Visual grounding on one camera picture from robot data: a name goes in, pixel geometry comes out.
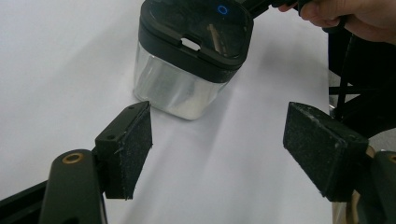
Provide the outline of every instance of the human hand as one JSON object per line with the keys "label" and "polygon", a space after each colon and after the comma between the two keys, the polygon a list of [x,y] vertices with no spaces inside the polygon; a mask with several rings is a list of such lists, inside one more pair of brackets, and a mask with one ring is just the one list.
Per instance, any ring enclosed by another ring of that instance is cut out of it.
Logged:
{"label": "human hand", "polygon": [[[293,6],[282,6],[287,11]],[[345,28],[360,38],[396,45],[395,0],[313,0],[301,10],[303,20],[329,28],[346,15]]]}

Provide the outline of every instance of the transparent plastic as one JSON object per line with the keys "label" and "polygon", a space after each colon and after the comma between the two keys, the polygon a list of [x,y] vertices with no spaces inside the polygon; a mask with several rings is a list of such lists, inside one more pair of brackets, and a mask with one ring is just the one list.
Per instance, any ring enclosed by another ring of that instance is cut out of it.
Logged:
{"label": "transparent plastic", "polygon": [[138,44],[134,95],[183,119],[198,119],[226,83],[213,83],[148,53]]}

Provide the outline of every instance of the black bracket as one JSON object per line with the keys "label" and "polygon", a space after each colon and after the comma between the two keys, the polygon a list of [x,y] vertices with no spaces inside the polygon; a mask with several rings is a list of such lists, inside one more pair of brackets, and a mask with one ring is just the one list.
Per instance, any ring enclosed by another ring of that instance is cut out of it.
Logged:
{"label": "black bracket", "polygon": [[361,198],[361,224],[396,223],[396,152],[366,154],[368,139],[310,105],[290,103],[285,149],[331,202]]}
{"label": "black bracket", "polygon": [[0,202],[0,223],[104,224],[103,192],[132,199],[152,146],[149,102],[126,107],[98,135],[93,151],[66,152],[49,180]]}

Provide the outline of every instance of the brass insert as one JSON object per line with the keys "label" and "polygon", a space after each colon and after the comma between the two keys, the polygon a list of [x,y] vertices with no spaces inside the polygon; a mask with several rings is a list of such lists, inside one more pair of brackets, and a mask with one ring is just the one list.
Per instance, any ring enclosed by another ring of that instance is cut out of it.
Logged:
{"label": "brass insert", "polygon": [[84,155],[80,152],[76,152],[76,153],[71,153],[71,154],[65,156],[62,159],[62,162],[64,164],[73,164],[73,163],[81,161],[82,158],[84,158]]}
{"label": "brass insert", "polygon": [[396,163],[396,155],[389,156],[389,160],[393,163]]}

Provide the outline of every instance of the black metal frame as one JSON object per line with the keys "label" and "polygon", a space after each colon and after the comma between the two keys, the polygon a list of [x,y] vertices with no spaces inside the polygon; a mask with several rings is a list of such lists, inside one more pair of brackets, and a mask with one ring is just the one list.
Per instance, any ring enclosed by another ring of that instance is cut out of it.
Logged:
{"label": "black metal frame", "polygon": [[0,202],[2,224],[105,224],[103,193],[132,199],[152,146],[149,102],[126,107],[96,138],[52,163],[49,180]]}
{"label": "black metal frame", "polygon": [[[329,35],[329,67],[341,78],[335,118],[370,138],[396,128],[396,48],[362,40],[344,30]],[[358,94],[346,102],[347,94]]]}

